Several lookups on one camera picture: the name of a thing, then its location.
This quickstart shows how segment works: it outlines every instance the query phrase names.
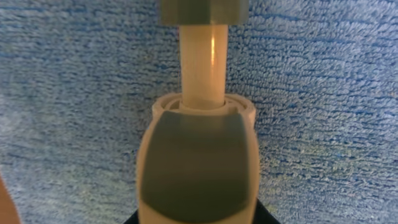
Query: beige tube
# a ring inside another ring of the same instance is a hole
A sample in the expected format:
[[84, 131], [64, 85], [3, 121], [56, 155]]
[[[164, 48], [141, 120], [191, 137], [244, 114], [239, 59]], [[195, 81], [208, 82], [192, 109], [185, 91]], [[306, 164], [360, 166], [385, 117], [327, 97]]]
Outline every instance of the beige tube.
[[182, 103], [198, 110], [224, 105], [228, 25], [180, 26]]

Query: textured fabric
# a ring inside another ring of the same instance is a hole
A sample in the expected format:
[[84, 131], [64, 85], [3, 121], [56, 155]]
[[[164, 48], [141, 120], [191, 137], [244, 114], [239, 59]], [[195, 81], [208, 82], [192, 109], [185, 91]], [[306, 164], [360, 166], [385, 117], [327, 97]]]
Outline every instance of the textured fabric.
[[[281, 223], [398, 220], [398, 2], [251, 1], [227, 91], [258, 110]], [[0, 1], [0, 168], [25, 223], [122, 223], [150, 107], [178, 87], [155, 0]]]

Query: blue towel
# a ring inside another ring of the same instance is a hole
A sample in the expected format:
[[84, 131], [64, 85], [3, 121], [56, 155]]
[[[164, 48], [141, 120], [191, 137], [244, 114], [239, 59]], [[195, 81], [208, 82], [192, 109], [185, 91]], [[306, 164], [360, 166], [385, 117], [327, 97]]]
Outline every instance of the blue towel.
[[[179, 70], [156, 0], [0, 1], [0, 170], [24, 223], [125, 221]], [[226, 88], [256, 104], [259, 198], [281, 223], [396, 223], [398, 2], [252, 0]]]

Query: plastic tube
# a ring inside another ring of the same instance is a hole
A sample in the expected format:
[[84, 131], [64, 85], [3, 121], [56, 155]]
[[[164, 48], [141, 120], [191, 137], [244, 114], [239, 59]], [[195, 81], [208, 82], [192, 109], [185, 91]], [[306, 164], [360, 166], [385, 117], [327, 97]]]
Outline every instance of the plastic tube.
[[228, 25], [180, 26], [182, 103], [198, 110], [224, 105]]

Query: green cap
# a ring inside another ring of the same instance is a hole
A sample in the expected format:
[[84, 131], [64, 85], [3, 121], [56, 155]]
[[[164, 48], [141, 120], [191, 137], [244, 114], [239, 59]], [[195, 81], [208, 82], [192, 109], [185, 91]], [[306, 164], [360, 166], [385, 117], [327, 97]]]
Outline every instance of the green cap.
[[237, 25], [248, 14], [249, 0], [160, 0], [163, 25]]

